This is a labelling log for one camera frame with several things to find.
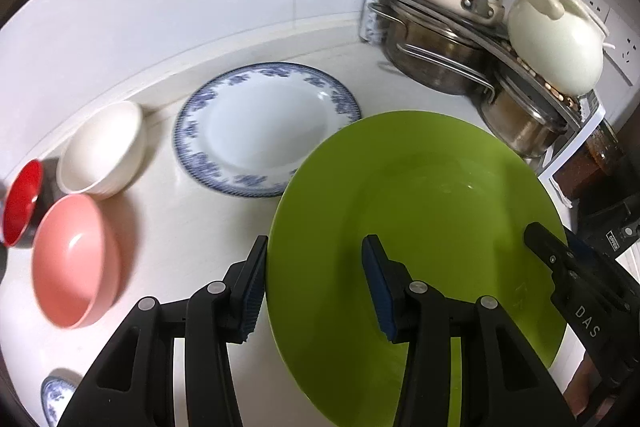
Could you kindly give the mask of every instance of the small blue and white dish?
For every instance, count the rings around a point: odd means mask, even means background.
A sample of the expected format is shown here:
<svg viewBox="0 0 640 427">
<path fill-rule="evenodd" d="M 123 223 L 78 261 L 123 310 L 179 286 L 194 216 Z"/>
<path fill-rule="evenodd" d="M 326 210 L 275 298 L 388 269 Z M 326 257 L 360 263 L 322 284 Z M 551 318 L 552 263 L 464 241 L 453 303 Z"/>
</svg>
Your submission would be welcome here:
<svg viewBox="0 0 640 427">
<path fill-rule="evenodd" d="M 42 411 L 49 427 L 56 427 L 76 387 L 60 377 L 47 377 L 40 388 Z"/>
<path fill-rule="evenodd" d="M 252 64 L 189 97 L 175 121 L 174 149 L 206 187 L 279 196 L 316 146 L 361 117 L 349 90 L 322 71 L 290 62 Z"/>
</svg>

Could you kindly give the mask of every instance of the metal handle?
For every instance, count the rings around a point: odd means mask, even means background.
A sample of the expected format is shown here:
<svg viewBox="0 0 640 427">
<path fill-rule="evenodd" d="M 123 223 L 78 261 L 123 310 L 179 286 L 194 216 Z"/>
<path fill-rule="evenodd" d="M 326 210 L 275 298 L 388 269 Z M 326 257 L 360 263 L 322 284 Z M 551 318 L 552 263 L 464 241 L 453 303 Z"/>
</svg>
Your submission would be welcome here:
<svg viewBox="0 0 640 427">
<path fill-rule="evenodd" d="M 396 44 L 397 48 L 404 53 L 405 55 L 409 55 L 414 58 L 420 58 L 420 60 L 424 60 L 426 62 L 430 62 L 431 64 L 436 64 L 437 66 L 442 66 L 443 68 L 447 68 L 447 70 L 453 71 L 454 73 L 460 74 L 469 80 L 472 80 L 481 86 L 486 87 L 491 91 L 491 95 L 489 100 L 493 100 L 495 97 L 495 88 L 492 86 L 487 79 L 482 76 L 482 74 L 478 73 L 476 70 L 472 70 L 471 68 L 466 67 L 463 64 L 459 64 L 455 60 L 451 60 L 450 58 L 444 57 L 443 55 L 427 51 L 423 48 L 419 48 L 418 46 L 413 46 L 411 44 L 406 43 L 406 34 L 408 32 L 408 28 L 404 21 L 401 21 L 399 18 L 389 14 L 386 11 L 386 6 L 377 2 L 369 3 L 369 9 L 381 17 L 397 22 L 404 27 L 404 38 L 403 42 L 398 42 Z"/>
<path fill-rule="evenodd" d="M 420 60 L 424 60 L 425 62 L 430 62 L 431 64 L 436 64 L 437 66 L 442 66 L 443 68 L 447 68 L 447 70 L 453 71 L 469 80 L 472 80 L 483 87 L 486 87 L 491 91 L 491 95 L 489 100 L 493 100 L 495 97 L 495 88 L 492 86 L 487 79 L 478 73 L 476 70 L 472 70 L 471 68 L 466 67 L 464 64 L 460 64 L 455 60 L 451 60 L 448 57 L 440 55 L 438 53 L 427 51 L 423 48 L 419 48 L 418 46 L 412 46 L 411 44 L 406 44 L 405 42 L 398 42 L 396 47 L 402 51 L 405 55 L 409 55 L 411 57 L 420 58 Z"/>
</svg>

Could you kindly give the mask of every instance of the countertop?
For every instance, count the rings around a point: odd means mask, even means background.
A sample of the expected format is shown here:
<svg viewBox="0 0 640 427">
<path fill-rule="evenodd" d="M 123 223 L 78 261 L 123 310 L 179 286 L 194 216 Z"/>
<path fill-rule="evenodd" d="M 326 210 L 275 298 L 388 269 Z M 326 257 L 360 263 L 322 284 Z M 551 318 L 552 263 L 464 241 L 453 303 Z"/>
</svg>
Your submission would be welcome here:
<svg viewBox="0 0 640 427">
<path fill-rule="evenodd" d="M 351 90 L 363 116 L 398 109 L 448 114 L 488 132 L 471 100 L 428 89 L 395 70 L 382 52 L 348 44 L 292 58 L 319 68 Z M 268 234 L 279 198 L 236 198 L 197 184 L 178 165 L 171 131 L 184 100 L 149 115 L 149 149 L 129 187 L 100 206 L 120 244 L 124 276 L 116 302 L 95 324 L 61 330 L 40 312 L 31 286 L 31 252 L 11 249 L 0 285 L 0 346 L 16 391 L 29 413 L 46 426 L 40 384 L 52 372 L 84 375 L 115 328 L 141 297 L 161 302 L 184 299 L 231 263 L 247 256 L 255 237 Z M 569 213 L 553 189 L 550 195 L 566 225 Z M 175 349 L 176 425 L 187 425 L 184 403 L 183 342 Z M 582 358 L 575 336 L 565 335 L 552 373 L 566 384 Z M 299 390 L 271 335 L 266 303 L 255 333 L 242 346 L 229 346 L 242 420 L 246 427 L 328 427 Z"/>
</svg>

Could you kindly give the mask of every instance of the wall socket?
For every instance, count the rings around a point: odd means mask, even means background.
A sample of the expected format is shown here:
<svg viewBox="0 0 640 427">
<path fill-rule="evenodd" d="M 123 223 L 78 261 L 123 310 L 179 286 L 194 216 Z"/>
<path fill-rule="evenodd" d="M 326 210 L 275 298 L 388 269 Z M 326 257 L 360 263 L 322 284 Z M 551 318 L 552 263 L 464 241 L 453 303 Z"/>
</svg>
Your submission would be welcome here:
<svg viewBox="0 0 640 427">
<path fill-rule="evenodd" d="M 640 37 L 613 9 L 609 10 L 606 23 L 610 32 L 607 42 L 616 49 L 605 48 L 605 52 L 627 80 L 636 84 L 640 77 Z"/>
<path fill-rule="evenodd" d="M 609 14 L 609 5 L 603 0 L 582 0 L 589 8 L 591 8 L 599 19 L 604 22 Z"/>
</svg>

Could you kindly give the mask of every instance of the kitchen rack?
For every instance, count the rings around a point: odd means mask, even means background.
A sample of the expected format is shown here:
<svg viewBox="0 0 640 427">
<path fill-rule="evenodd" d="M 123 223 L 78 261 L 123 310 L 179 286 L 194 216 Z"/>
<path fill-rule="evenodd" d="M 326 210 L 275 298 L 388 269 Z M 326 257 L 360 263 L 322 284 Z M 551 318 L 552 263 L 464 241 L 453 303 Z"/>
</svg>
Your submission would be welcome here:
<svg viewBox="0 0 640 427">
<path fill-rule="evenodd" d="M 460 36 L 472 40 L 482 46 L 494 57 L 505 63 L 518 73 L 524 81 L 528 82 L 545 100 L 547 100 L 567 123 L 567 131 L 559 137 L 540 160 L 533 160 L 529 164 L 536 172 L 540 181 L 548 180 L 556 171 L 579 149 L 595 131 L 604 118 L 604 106 L 598 100 L 594 90 L 578 97 L 576 109 L 570 108 L 560 102 L 544 84 L 527 71 L 516 57 L 503 46 L 509 37 L 504 25 L 495 28 L 473 24 L 459 15 L 436 6 L 425 0 L 396 0 L 404 3 L 421 13 L 433 17 Z"/>
</svg>

